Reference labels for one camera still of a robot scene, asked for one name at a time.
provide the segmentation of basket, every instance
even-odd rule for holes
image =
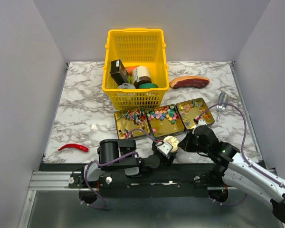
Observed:
[[[117,110],[135,107],[156,108],[169,90],[166,44],[161,29],[128,28],[110,30],[104,63],[103,91]],[[110,75],[111,61],[121,59],[125,67],[145,66],[158,88],[117,89]]]

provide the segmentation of marble tabletop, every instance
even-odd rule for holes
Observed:
[[[217,102],[219,93],[229,94],[229,101],[242,109],[238,90],[227,62],[169,62],[169,79],[179,76],[198,75],[210,79],[203,89],[180,88],[169,89],[162,105],[203,97],[207,105]],[[71,62],[66,75],[57,114],[45,151],[45,163],[87,163],[98,159],[97,147],[104,139],[117,138],[114,112],[115,109],[108,96],[102,91],[104,62]],[[218,111],[211,110],[214,118]],[[227,107],[222,112],[220,121],[212,125],[216,136],[225,142],[240,148],[244,124],[240,114]],[[67,143],[78,143],[89,148],[85,153],[77,149],[58,149]],[[136,141],[137,152],[141,157],[152,154],[150,139]],[[258,161],[258,153],[251,133],[248,132],[245,142],[245,154],[253,161]],[[211,162],[196,153],[187,153],[178,149],[176,163]]]

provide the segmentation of tray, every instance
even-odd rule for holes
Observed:
[[[203,98],[197,98],[193,100],[188,100],[176,104],[176,108],[180,113],[181,120],[187,130],[191,130],[196,127],[193,119],[197,117],[202,111],[208,108],[205,100]],[[215,122],[210,111],[205,113],[206,115],[202,116],[202,119],[206,121],[208,126],[213,125]]]
[[[172,124],[169,121],[169,119],[167,119],[166,117],[164,117],[163,120],[156,119],[156,118],[153,118],[150,120],[148,117],[148,123],[149,123],[151,131],[153,129],[156,130],[156,132],[152,131],[152,134],[158,140],[163,139],[164,137],[168,135],[175,136],[178,134],[182,134],[184,132],[185,127],[181,121],[180,114],[178,110],[175,108],[174,104],[162,106],[162,107],[155,108],[155,109],[146,110],[147,115],[151,115],[152,112],[164,111],[165,108],[170,108],[171,106],[173,106],[173,110],[176,113],[175,124]]]
[[[139,121],[134,121],[133,119],[139,116]],[[116,124],[118,139],[126,139],[127,133],[135,128],[141,128],[150,134],[150,128],[146,118],[146,112],[143,108],[132,108],[117,111],[114,113],[114,119]],[[137,139],[144,138],[145,134],[140,131],[134,131],[129,138]]]

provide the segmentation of wall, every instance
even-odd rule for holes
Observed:
[[[0,228],[17,227],[66,65],[31,0],[0,0]]]
[[[269,0],[34,0],[67,61],[105,58],[107,32],[161,28],[167,59],[235,60]]]
[[[262,155],[285,178],[285,0],[271,0],[235,70]]]

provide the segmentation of orange object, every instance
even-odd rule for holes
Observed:
[[[170,82],[170,87],[173,89],[178,89],[182,87],[194,87],[194,88],[204,88],[210,79],[207,77],[199,77],[199,76],[184,76],[178,77]]]
[[[133,71],[139,66],[127,66],[125,69],[127,70],[128,74],[132,76]]]

